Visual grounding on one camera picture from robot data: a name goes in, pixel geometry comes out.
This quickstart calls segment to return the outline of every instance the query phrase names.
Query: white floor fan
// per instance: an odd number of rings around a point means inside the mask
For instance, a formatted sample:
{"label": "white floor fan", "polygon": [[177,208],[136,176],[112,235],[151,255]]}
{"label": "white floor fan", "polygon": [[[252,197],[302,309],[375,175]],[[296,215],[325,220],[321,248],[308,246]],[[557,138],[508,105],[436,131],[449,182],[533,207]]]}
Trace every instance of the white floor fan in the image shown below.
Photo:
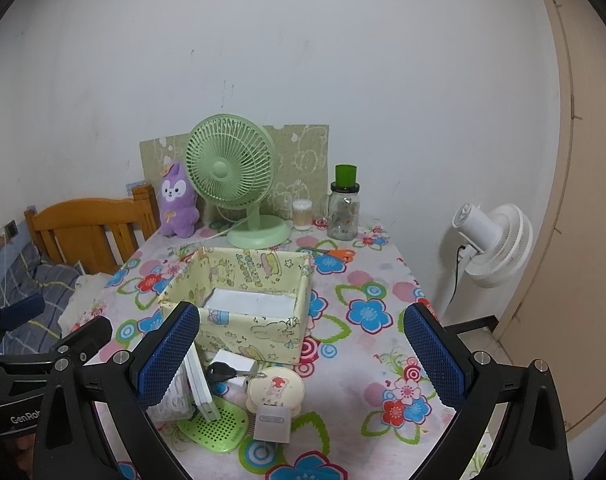
{"label": "white floor fan", "polygon": [[[525,263],[532,248],[532,224],[513,204],[504,204],[489,214],[467,203],[452,219],[452,226],[468,241],[458,251],[458,272],[448,290],[454,290],[463,273],[483,288],[494,288],[509,280]],[[447,303],[439,310],[443,314]]]}

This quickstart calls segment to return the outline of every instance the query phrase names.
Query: scissors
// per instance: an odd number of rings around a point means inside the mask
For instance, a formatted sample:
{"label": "scissors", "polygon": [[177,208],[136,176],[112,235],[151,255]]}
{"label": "scissors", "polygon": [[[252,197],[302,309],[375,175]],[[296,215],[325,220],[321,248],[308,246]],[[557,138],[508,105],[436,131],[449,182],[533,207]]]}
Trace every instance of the scissors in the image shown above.
{"label": "scissors", "polygon": [[303,247],[302,249],[305,249],[307,251],[314,251],[317,253],[323,253],[323,254],[329,254],[330,256],[333,256],[334,258],[336,258],[337,260],[340,260],[346,264],[350,263],[355,256],[355,251],[352,251],[351,249],[317,249],[314,247]]}

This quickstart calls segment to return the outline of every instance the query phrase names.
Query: green desk fan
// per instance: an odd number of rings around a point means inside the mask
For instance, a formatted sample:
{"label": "green desk fan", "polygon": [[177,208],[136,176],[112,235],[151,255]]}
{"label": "green desk fan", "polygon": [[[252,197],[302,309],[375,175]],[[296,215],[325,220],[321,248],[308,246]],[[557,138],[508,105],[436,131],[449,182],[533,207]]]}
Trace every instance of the green desk fan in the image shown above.
{"label": "green desk fan", "polygon": [[247,209],[247,220],[227,234],[235,247],[265,249],[291,234],[283,219],[259,213],[274,181],[274,159],[270,134],[242,117],[217,114],[192,130],[185,167],[196,191],[215,206]]}

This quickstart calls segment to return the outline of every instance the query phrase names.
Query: floor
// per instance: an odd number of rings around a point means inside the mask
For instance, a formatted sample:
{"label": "floor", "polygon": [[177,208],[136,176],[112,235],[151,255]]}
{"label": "floor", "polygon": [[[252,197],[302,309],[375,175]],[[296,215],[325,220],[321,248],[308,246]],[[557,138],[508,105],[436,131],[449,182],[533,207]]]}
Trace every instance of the floor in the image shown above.
{"label": "floor", "polygon": [[[492,333],[487,328],[480,328],[478,330],[472,330],[464,334],[459,334],[461,341],[465,343],[465,346],[471,352],[477,350],[483,350],[491,355],[497,363],[511,365],[512,361],[507,357],[505,350],[496,339],[492,337]],[[487,429],[492,436],[492,439],[496,438],[496,433],[499,430],[500,422],[502,421],[503,415],[505,414],[506,404],[497,404],[494,408],[494,414],[490,419],[490,423]]]}

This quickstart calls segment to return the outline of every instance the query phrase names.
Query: yellow storage box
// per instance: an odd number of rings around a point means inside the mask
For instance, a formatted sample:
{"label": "yellow storage box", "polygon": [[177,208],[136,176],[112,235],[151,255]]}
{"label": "yellow storage box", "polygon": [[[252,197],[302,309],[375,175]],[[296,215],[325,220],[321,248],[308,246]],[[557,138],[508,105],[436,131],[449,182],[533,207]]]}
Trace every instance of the yellow storage box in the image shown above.
{"label": "yellow storage box", "polygon": [[[259,361],[297,364],[300,361],[312,266],[309,254],[200,248],[159,298],[166,316],[179,301],[198,307],[196,343],[203,350],[225,349]],[[215,288],[230,288],[294,298],[294,311],[283,317],[256,317],[206,308]]]}

